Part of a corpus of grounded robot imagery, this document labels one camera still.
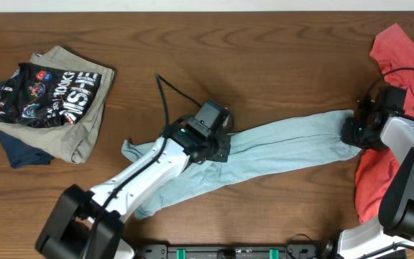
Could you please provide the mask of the light blue t-shirt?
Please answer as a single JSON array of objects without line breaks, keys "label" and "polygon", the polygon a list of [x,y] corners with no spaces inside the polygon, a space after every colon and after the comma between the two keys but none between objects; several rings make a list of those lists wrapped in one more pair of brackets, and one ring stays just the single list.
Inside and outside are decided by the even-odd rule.
[{"label": "light blue t-shirt", "polygon": [[283,119],[236,133],[227,162],[189,165],[159,187],[134,212],[137,219],[223,186],[274,173],[349,160],[360,149],[341,141],[352,110]]}]

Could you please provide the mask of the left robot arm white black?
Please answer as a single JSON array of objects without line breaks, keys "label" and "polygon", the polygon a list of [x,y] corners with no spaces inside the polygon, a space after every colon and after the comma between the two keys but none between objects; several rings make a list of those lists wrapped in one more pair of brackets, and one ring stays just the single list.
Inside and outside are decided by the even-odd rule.
[{"label": "left robot arm white black", "polygon": [[149,151],[120,174],[88,191],[73,184],[60,195],[35,243],[45,258],[133,258],[122,238],[138,206],[189,165],[225,163],[231,137],[223,130],[205,139],[189,126],[172,124]]}]

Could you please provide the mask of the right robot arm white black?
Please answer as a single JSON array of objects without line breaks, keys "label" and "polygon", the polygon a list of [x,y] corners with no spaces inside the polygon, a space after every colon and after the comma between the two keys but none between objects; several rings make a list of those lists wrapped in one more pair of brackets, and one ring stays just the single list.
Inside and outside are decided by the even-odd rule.
[{"label": "right robot arm white black", "polygon": [[414,250],[414,118],[387,110],[379,134],[400,163],[385,192],[379,213],[340,233],[335,258],[380,258],[396,250]]}]

